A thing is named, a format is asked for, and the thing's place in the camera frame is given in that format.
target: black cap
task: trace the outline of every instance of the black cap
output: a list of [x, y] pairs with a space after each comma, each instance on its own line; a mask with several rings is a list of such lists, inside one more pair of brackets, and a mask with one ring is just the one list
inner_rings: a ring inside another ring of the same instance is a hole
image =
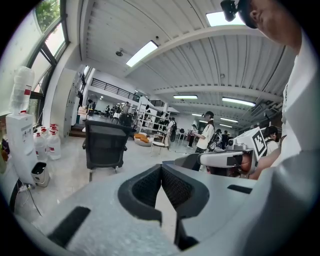
[[252, 18], [250, 17], [250, 2], [251, 0], [239, 0], [237, 5], [237, 10], [239, 12], [239, 16], [241, 20], [252, 29], [256, 29], [256, 25], [254, 24]]

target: railing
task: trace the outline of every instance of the railing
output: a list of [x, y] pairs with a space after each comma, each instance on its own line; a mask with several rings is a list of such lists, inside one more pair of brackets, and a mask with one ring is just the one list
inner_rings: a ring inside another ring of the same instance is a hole
[[108, 91], [108, 92], [111, 92], [114, 94], [118, 94], [122, 97], [129, 99], [129, 100], [133, 100], [134, 102], [139, 102], [140, 97], [138, 95], [135, 95], [135, 94], [133, 94], [127, 90], [121, 89], [119, 87], [116, 87], [110, 83], [103, 82], [103, 81], [100, 81], [100, 80], [94, 78], [94, 79], [92, 79], [91, 86], [100, 88], [102, 90], [105, 90], [105, 91]]
[[164, 107], [165, 103], [161, 100], [149, 100], [149, 102], [155, 107]]

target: camera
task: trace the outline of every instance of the camera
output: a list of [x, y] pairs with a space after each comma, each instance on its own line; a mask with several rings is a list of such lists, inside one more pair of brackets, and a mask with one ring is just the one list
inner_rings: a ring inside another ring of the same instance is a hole
[[224, 17], [228, 22], [232, 22], [236, 18], [236, 5], [233, 0], [223, 0], [221, 3], [221, 8], [224, 13]]

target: tree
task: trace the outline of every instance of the tree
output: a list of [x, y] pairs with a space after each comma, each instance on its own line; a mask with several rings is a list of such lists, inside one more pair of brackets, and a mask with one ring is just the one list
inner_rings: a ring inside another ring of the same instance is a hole
[[39, 27], [44, 33], [47, 28], [60, 16], [59, 0], [43, 0], [35, 8], [35, 15]]

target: trash bin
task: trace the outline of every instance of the trash bin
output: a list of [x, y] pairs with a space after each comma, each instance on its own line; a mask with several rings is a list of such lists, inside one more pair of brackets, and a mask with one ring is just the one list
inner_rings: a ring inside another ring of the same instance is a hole
[[45, 162], [37, 162], [32, 169], [31, 175], [36, 185], [46, 187], [50, 176]]

